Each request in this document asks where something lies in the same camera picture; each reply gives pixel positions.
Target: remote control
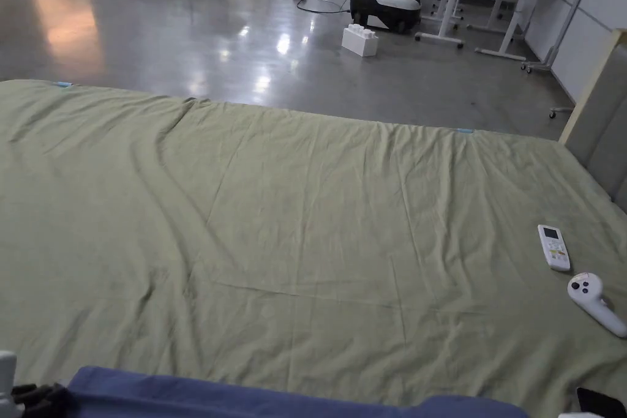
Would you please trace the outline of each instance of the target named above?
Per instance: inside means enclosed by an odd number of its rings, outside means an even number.
[[[556,271],[568,271],[571,260],[568,258],[566,244],[559,229],[549,226],[538,226],[540,241],[543,244],[544,256],[549,266]]]
[[[582,272],[568,282],[568,295],[575,304],[618,337],[627,337],[627,325],[603,302],[603,282],[591,272]]]

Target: white game controller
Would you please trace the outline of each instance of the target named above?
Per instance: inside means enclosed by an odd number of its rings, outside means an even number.
[[[627,325],[613,313],[603,299],[603,282],[591,272],[582,272],[568,282],[568,295],[607,330],[618,337],[627,337]]]

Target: stand base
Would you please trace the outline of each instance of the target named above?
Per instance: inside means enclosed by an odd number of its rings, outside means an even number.
[[[427,38],[428,40],[442,41],[445,43],[453,43],[456,44],[458,48],[462,49],[466,44],[466,41],[460,40],[457,37],[450,36],[440,36],[438,34],[429,34],[426,32],[417,32],[414,36],[416,41],[420,41],[421,38]]]
[[[500,53],[498,51],[492,51],[490,49],[480,49],[480,48],[477,48],[477,49],[475,49],[475,53],[487,54],[489,56],[502,57],[502,58],[505,58],[505,59],[514,59],[515,61],[526,61],[527,60],[527,58],[525,56],[516,56],[515,54]]]

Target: air conditioner remote control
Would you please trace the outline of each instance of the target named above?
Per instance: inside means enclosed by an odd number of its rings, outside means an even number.
[[[557,271],[568,271],[571,268],[571,260],[568,258],[566,244],[559,229],[538,226],[538,233],[549,266]]]

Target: gray upholstered headboard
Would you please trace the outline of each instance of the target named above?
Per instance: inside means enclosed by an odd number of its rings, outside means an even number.
[[[560,141],[627,212],[627,37],[618,32]]]

